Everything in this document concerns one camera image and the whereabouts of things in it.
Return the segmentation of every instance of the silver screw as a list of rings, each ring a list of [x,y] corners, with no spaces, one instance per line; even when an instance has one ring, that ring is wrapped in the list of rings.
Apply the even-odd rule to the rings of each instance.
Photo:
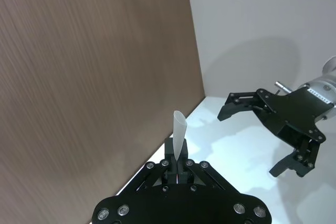
[[[324,85],[324,86],[323,86],[323,89],[326,90],[326,91],[330,91],[330,90],[331,90],[331,87],[328,86],[328,85]]]
[[[185,164],[186,164],[187,166],[192,166],[192,165],[193,165],[193,161],[190,160],[190,159],[188,159],[187,162],[185,162]]]
[[[168,190],[169,190],[169,187],[167,187],[167,186],[164,186],[164,187],[162,187],[162,190],[163,190],[164,192],[166,192],[166,191],[168,191]]]
[[[130,211],[130,208],[127,205],[122,205],[121,207],[118,208],[118,214],[120,216],[124,216],[128,214],[129,211]]]
[[[163,160],[163,161],[161,162],[161,165],[162,165],[162,166],[167,166],[168,164],[169,164],[168,160]]]
[[[146,167],[148,169],[152,169],[154,167],[154,164],[153,163],[148,163],[148,164],[146,164]]]
[[[202,168],[208,168],[208,163],[207,162],[201,162],[201,167]]]
[[[105,220],[107,216],[109,215],[109,210],[107,208],[103,208],[98,213],[98,220]]]
[[[240,203],[234,204],[233,209],[237,214],[242,215],[243,213],[245,213],[245,207]]]
[[[258,217],[261,217],[261,218],[266,217],[266,211],[262,207],[256,207],[255,209],[253,209],[253,212]]]
[[[192,186],[190,187],[190,190],[191,190],[191,191],[196,191],[196,190],[197,190],[197,187],[196,187],[195,185],[192,185]]]

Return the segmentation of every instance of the wooden wall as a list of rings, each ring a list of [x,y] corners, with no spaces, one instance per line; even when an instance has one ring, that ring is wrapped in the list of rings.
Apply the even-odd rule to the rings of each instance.
[[[204,97],[189,0],[0,0],[0,223],[88,223]]]

